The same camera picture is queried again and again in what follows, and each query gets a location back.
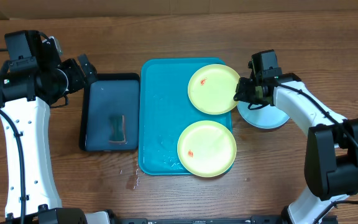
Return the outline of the light blue plate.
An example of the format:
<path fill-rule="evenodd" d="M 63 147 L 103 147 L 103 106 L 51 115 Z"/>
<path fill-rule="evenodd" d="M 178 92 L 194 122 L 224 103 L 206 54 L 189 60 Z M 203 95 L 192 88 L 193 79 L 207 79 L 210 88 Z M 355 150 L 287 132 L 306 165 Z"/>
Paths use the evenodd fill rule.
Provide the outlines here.
<path fill-rule="evenodd" d="M 290 119 L 286 113 L 270 105 L 252 105 L 240 101 L 237 109 L 247 123 L 260 129 L 279 128 Z"/>

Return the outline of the yellow-green plate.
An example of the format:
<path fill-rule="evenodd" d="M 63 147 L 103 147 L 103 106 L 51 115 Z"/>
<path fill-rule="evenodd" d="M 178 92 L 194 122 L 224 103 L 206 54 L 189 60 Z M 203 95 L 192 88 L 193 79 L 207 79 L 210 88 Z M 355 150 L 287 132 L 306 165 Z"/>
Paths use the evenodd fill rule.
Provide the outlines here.
<path fill-rule="evenodd" d="M 198 69 L 188 83 L 192 105 L 206 114 L 224 114 L 238 104 L 234 101 L 239 74 L 227 65 L 211 64 Z"/>
<path fill-rule="evenodd" d="M 237 144 L 233 134 L 215 121 L 197 121 L 183 130 L 177 144 L 182 166 L 199 177 L 216 177 L 233 165 Z"/>

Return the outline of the green brown sponge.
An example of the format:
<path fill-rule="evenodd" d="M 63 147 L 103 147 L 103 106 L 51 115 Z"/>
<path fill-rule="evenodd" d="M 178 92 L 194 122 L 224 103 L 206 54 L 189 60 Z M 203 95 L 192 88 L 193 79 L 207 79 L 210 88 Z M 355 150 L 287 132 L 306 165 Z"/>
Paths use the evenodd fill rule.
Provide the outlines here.
<path fill-rule="evenodd" d="M 124 115 L 112 115 L 109 117 L 111 135 L 109 140 L 112 143 L 124 143 L 126 141 L 125 117 Z"/>

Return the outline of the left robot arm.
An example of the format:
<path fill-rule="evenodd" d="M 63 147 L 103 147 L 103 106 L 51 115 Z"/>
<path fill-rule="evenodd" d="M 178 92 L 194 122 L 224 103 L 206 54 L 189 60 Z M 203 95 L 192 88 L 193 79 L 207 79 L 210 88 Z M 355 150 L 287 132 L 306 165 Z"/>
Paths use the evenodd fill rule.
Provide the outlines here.
<path fill-rule="evenodd" d="M 0 118 L 8 166 L 6 223 L 112 223 L 110 210 L 65 208 L 53 178 L 50 111 L 60 99 L 96 81 L 85 55 L 61 60 L 54 37 L 37 30 L 4 36 L 9 59 L 0 70 Z"/>

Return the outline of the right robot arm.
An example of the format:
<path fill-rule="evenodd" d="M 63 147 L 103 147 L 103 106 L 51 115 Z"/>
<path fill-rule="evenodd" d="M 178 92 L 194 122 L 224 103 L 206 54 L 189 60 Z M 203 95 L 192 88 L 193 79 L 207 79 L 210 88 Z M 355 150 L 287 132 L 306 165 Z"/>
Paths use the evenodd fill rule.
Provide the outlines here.
<path fill-rule="evenodd" d="M 280 215 L 254 216 L 253 223 L 337 223 L 328 217 L 358 193 L 358 118 L 347 119 L 330 110 L 294 73 L 283 73 L 274 50 L 253 54 L 248 78 L 237 83 L 234 101 L 249 110 L 268 105 L 283 111 L 307 137 L 304 175 L 306 188 Z"/>

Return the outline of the black water tray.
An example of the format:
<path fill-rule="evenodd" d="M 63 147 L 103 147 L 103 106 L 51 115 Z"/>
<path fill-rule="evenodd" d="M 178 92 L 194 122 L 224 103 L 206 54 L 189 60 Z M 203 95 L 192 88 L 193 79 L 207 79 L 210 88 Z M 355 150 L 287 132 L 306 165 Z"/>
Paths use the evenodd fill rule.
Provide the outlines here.
<path fill-rule="evenodd" d="M 84 89 L 79 148 L 86 152 L 132 151 L 139 145 L 140 76 L 102 73 Z M 109 140 L 109 117 L 124 115 L 126 141 Z"/>

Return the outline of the teal plastic tray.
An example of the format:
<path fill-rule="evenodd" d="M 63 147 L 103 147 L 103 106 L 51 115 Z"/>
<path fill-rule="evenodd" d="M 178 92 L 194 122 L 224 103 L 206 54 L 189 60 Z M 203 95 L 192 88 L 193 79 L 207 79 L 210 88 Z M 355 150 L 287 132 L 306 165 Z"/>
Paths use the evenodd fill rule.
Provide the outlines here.
<path fill-rule="evenodd" d="M 188 83 L 201 67 L 222 64 L 216 57 L 160 58 L 144 63 L 140 77 L 139 161 L 148 175 L 187 175 L 177 144 L 189 125 L 202 120 L 232 129 L 231 113 L 210 115 L 196 109 L 188 97 Z"/>

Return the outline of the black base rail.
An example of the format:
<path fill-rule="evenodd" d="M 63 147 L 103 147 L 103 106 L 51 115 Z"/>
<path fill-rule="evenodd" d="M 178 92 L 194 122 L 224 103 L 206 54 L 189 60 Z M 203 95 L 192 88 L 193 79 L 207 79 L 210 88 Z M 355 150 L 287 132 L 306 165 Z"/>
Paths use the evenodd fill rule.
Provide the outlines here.
<path fill-rule="evenodd" d="M 115 218 L 112 223 L 119 224 L 279 224 L 285 223 L 278 215 L 254 215 L 250 218 L 217 219 L 160 219 Z"/>

